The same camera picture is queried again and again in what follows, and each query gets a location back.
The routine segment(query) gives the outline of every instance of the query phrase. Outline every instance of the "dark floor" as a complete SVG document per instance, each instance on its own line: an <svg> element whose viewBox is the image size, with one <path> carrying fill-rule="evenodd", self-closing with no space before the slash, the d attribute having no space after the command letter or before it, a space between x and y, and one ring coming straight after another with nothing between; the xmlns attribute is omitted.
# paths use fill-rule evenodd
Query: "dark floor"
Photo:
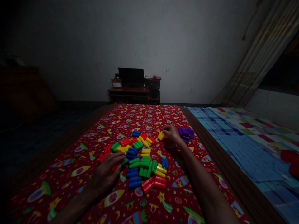
<svg viewBox="0 0 299 224"><path fill-rule="evenodd" d="M74 125L85 120L93 111L106 102L60 102L61 111L49 115L31 125L23 125L18 128L0 134L2 156L0 164L2 171L7 174L20 168L38 152L67 133ZM173 104L188 107L220 107L211 104Z"/></svg>

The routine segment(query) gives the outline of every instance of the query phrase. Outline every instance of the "wooden bed frame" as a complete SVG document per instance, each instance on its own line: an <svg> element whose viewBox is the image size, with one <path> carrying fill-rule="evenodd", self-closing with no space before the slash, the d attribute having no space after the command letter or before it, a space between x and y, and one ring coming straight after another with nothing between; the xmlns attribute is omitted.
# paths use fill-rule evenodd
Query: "wooden bed frame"
<svg viewBox="0 0 299 224"><path fill-rule="evenodd" d="M21 169L10 175L8 183L8 197L12 198L21 191L35 176L46 168L69 145L78 139L104 114L109 112L115 104L103 106L90 115L85 121L74 126L64 136L57 139L44 151L36 155ZM205 149L210 154L222 177L237 198L241 208L248 216L251 223L279 223L286 221L276 211L267 198L253 182L241 171L233 159L223 150L218 142L203 127L196 117L187 109L180 107L192 125L196 134L202 141Z"/></svg>

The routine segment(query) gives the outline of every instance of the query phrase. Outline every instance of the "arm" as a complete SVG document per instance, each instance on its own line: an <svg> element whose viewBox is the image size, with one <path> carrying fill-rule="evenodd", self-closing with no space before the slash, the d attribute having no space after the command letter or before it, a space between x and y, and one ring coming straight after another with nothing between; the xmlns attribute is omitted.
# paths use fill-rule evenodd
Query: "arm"
<svg viewBox="0 0 299 224"><path fill-rule="evenodd" d="M64 209L53 218L51 224L75 224L85 214L85 212L100 197L104 196L107 190L113 185L121 171L118 165L116 171L111 175L111 168L120 160L124 159L124 153L118 152L107 156L93 173L90 181L82 191L75 196Z"/></svg>
<svg viewBox="0 0 299 224"><path fill-rule="evenodd" d="M195 190L202 201L208 222L239 223L236 214L222 195L215 181L188 149L186 143L179 136L177 129L168 125L163 128L163 133L177 144L184 160L188 161L186 165L195 185Z"/></svg>

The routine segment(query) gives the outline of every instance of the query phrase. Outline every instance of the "wooden desk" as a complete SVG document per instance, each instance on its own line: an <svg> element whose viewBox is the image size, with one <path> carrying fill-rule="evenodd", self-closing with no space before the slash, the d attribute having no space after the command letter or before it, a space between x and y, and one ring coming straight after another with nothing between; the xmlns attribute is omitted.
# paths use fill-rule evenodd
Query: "wooden desk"
<svg viewBox="0 0 299 224"><path fill-rule="evenodd" d="M149 97L148 88L111 88L108 89L109 98L111 102L128 102L128 103L146 103L149 104L149 100L156 100L157 103L160 103L160 99L151 99Z"/></svg>

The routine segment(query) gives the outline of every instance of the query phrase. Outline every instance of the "hand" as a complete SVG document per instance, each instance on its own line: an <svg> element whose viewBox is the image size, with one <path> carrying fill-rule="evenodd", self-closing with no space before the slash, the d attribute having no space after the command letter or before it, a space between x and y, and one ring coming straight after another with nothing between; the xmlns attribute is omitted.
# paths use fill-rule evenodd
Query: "hand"
<svg viewBox="0 0 299 224"><path fill-rule="evenodd" d="M167 137L174 141L174 142L178 142L181 139L180 135L178 134L178 130L175 126L172 126L172 125L166 125L165 127L162 128L163 130L163 133L165 135L167 135Z"/></svg>
<svg viewBox="0 0 299 224"><path fill-rule="evenodd" d="M117 166L114 173L111 171L112 167L124 158L123 152L108 155L95 169L82 194L85 194L87 197L92 197L93 199L97 199L103 195L113 185L121 172L121 164Z"/></svg>

